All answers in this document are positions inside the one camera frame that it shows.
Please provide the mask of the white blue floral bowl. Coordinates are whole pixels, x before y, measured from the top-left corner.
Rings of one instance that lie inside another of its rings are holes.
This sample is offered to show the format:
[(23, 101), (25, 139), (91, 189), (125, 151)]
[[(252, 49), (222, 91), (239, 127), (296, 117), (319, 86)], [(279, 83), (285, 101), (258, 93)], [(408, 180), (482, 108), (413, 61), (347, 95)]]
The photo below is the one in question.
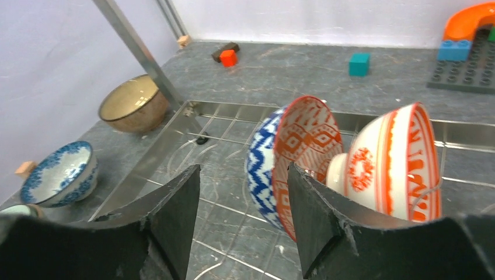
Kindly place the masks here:
[(96, 188), (99, 162), (87, 141), (68, 143), (43, 159), (20, 189), (20, 200), (44, 208), (84, 200)]

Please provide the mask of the celadon green bowl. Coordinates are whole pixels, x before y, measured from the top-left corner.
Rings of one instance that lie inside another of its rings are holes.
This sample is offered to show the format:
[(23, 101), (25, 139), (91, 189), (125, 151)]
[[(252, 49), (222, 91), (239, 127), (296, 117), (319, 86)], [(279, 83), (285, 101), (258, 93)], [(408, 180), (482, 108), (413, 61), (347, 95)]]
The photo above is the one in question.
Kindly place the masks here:
[(41, 208), (34, 204), (16, 204), (1, 210), (1, 215), (25, 215), (35, 218), (43, 218)]

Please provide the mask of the copper bowl with floral motif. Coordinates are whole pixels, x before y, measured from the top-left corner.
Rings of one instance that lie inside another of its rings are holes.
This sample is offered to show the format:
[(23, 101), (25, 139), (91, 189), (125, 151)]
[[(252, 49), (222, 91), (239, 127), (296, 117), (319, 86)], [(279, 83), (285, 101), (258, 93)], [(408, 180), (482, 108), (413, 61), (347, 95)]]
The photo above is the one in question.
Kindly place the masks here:
[(98, 115), (118, 131), (145, 133), (161, 124), (169, 106), (167, 98), (145, 74), (112, 90), (102, 101)]

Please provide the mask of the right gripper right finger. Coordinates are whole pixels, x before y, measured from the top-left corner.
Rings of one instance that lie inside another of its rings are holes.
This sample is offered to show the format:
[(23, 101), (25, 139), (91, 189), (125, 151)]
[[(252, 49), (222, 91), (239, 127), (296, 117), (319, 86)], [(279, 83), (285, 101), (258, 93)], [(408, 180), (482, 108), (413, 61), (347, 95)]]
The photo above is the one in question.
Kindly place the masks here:
[(400, 220), (288, 167), (304, 279), (493, 279), (494, 216)]

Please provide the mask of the pink patterned bowl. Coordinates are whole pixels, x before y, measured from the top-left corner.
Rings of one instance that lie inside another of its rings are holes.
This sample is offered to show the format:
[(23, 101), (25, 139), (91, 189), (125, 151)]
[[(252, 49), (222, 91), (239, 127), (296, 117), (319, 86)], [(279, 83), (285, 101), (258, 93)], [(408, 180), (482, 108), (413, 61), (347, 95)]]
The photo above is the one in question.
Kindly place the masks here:
[(337, 122), (321, 99), (302, 96), (273, 112), (252, 137), (245, 161), (247, 186), (259, 213), (295, 240), (289, 164), (324, 183), (330, 161), (343, 151)]

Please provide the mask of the red white patterned bowl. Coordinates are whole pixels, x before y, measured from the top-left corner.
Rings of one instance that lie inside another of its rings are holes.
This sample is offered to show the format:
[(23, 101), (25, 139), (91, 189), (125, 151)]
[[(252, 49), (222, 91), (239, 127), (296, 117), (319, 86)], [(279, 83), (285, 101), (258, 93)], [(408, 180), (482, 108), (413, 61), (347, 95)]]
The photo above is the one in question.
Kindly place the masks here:
[(412, 222), (440, 218), (434, 131), (416, 102), (367, 124), (327, 169), (326, 186), (374, 211)]

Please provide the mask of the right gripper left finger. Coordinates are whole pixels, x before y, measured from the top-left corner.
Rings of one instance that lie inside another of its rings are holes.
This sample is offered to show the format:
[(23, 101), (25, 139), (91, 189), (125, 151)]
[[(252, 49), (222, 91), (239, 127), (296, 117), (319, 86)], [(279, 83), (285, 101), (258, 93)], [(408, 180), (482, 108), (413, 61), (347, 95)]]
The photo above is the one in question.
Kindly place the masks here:
[(186, 279), (200, 166), (90, 222), (1, 216), (2, 279)]

